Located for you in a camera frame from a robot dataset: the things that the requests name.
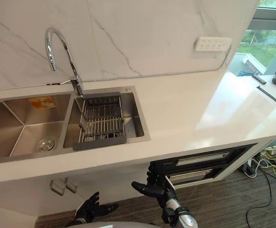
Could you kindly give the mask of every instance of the sticker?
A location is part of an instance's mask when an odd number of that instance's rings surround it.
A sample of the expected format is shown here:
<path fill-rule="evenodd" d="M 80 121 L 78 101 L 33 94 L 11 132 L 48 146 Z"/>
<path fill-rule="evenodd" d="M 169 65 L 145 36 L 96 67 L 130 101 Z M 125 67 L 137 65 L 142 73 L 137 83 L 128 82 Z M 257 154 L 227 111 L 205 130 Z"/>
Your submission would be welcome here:
<path fill-rule="evenodd" d="M 35 109 L 54 108 L 55 104 L 50 96 L 28 99 Z"/>

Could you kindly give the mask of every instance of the built-in appliance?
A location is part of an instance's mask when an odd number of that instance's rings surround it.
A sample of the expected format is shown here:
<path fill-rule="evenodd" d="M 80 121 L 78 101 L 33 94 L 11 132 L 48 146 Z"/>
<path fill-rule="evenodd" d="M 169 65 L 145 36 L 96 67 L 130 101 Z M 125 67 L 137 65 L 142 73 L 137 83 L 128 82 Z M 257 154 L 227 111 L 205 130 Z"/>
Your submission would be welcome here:
<path fill-rule="evenodd" d="M 254 145 L 153 161 L 150 170 L 158 175 L 166 175 L 175 186 L 215 178 Z"/>

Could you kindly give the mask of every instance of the white marble wall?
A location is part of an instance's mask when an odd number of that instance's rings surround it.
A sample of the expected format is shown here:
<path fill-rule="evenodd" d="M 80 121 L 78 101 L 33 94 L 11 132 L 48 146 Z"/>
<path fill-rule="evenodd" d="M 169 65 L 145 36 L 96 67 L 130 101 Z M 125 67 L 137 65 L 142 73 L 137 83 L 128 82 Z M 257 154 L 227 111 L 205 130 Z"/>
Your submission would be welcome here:
<path fill-rule="evenodd" d="M 205 71 L 226 53 L 198 53 L 199 36 L 233 39 L 231 60 L 258 0 L 0 0 L 0 89 L 62 82 L 71 73 L 46 60 L 52 26 L 70 45 L 84 81 Z"/>

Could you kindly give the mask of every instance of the chrome faucet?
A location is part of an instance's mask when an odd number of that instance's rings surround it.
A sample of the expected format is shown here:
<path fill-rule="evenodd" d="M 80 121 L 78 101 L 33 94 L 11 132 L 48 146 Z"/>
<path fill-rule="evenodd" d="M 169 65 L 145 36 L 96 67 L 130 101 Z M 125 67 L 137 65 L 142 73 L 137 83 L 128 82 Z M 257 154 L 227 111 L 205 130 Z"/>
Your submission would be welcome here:
<path fill-rule="evenodd" d="M 69 60 L 69 63 L 71 65 L 71 68 L 73 70 L 74 76 L 71 76 L 70 79 L 66 82 L 71 82 L 76 94 L 78 96 L 83 96 L 83 84 L 82 84 L 82 79 L 81 77 L 78 75 L 77 71 L 76 71 L 76 67 L 75 64 L 73 62 L 73 59 L 71 57 L 68 45 L 66 43 L 66 40 L 64 38 L 64 36 L 62 35 L 62 33 L 58 30 L 56 30 L 55 28 L 48 28 L 45 32 L 45 48 L 46 48 L 46 52 L 47 52 L 47 56 L 48 56 L 48 60 L 49 60 L 49 64 L 50 67 L 53 71 L 57 71 L 58 67 L 53 55 L 53 49 L 52 49 L 52 45 L 51 45 L 51 39 L 52 39 L 52 35 L 56 34 L 57 37 L 61 40 L 63 47 L 65 48 L 65 51 L 67 53 L 67 57 Z"/>

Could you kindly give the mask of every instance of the gray carpet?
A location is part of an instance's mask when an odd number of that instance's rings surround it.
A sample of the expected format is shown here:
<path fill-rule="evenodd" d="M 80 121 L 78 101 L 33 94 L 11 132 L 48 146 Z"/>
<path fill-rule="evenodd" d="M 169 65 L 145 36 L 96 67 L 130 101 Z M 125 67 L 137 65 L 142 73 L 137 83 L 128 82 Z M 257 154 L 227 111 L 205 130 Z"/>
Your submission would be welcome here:
<path fill-rule="evenodd" d="M 269 177 L 273 202 L 249 214 L 252 228 L 276 228 L 276 180 Z M 191 209 L 199 228 L 247 228 L 245 213 L 251 207 L 262 206 L 269 200 L 267 181 L 262 174 L 250 179 L 235 171 L 223 181 L 177 190 L 180 203 Z M 114 213 L 95 221 L 137 221 L 167 228 L 161 220 L 161 208 L 156 199 L 138 197 L 122 200 Z M 74 216 L 74 211 L 42 216 L 38 228 L 63 227 Z"/>

